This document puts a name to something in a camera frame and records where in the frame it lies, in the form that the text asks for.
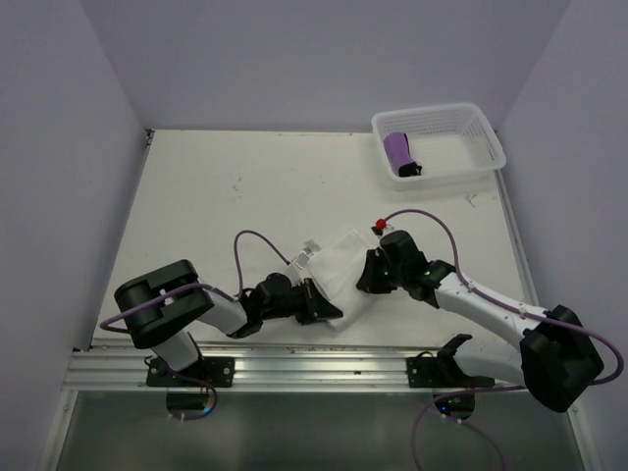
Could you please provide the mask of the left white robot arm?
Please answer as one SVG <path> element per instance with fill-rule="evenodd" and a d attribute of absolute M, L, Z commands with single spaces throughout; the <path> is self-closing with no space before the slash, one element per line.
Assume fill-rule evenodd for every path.
<path fill-rule="evenodd" d="M 204 362 L 187 326 L 201 322 L 231 339 L 259 332 L 266 321 L 294 318 L 300 325 L 337 320 L 342 311 L 308 278 L 294 282 L 272 273 L 238 297 L 203 284 L 188 260 L 180 260 L 128 281 L 114 299 L 120 314 L 101 323 L 108 332 L 128 334 L 137 349 L 150 349 L 182 385 L 197 383 Z"/>

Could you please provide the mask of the purple microfiber towel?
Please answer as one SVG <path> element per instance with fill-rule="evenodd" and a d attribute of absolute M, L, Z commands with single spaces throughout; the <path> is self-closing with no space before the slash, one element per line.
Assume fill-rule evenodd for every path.
<path fill-rule="evenodd" d="M 406 133 L 391 132 L 383 141 L 384 150 L 393 173 L 400 178 L 419 177 L 423 167 L 411 156 Z"/>

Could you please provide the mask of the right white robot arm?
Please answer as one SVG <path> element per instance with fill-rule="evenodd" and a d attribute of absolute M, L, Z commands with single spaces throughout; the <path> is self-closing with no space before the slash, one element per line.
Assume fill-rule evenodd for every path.
<path fill-rule="evenodd" d="M 569 308 L 517 303 L 462 282 L 458 269 L 443 260 L 428 260 L 406 231 L 377 229 L 375 234 L 379 244 L 366 254 L 359 290 L 388 294 L 402 289 L 500 339 L 487 344 L 458 334 L 435 356 L 409 359 L 411 386 L 479 389 L 505 382 L 528 390 L 546 408 L 564 412 L 602 372 L 598 351 Z"/>

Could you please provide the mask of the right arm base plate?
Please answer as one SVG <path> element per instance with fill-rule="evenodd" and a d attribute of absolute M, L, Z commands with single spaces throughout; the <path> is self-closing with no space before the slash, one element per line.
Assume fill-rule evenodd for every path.
<path fill-rule="evenodd" d="M 484 376 L 468 376 L 454 361 L 458 349 L 472 339 L 459 334 L 441 347 L 435 355 L 423 351 L 405 359 L 408 386 L 411 388 L 492 388 L 496 381 Z"/>

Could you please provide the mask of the white towel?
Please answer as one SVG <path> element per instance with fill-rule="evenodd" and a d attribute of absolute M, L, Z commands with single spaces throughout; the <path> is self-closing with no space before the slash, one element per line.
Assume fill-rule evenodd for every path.
<path fill-rule="evenodd" d="M 341 318 L 327 321 L 335 332 L 349 329 L 374 300 L 373 295 L 360 291 L 357 283 L 367 251 L 375 249 L 377 242 L 374 235 L 358 230 L 323 247 L 308 240 L 286 268 L 285 274 L 292 282 L 311 279 L 323 297 L 341 311 Z"/>

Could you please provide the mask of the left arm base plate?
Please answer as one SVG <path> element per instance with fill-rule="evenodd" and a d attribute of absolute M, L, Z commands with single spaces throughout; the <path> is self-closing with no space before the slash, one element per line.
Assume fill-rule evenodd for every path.
<path fill-rule="evenodd" d="M 168 369 L 166 362 L 159 357 L 145 357 L 147 366 L 145 384 L 153 388 L 230 388 L 233 385 L 236 361 L 233 357 L 204 356 L 181 372 Z"/>

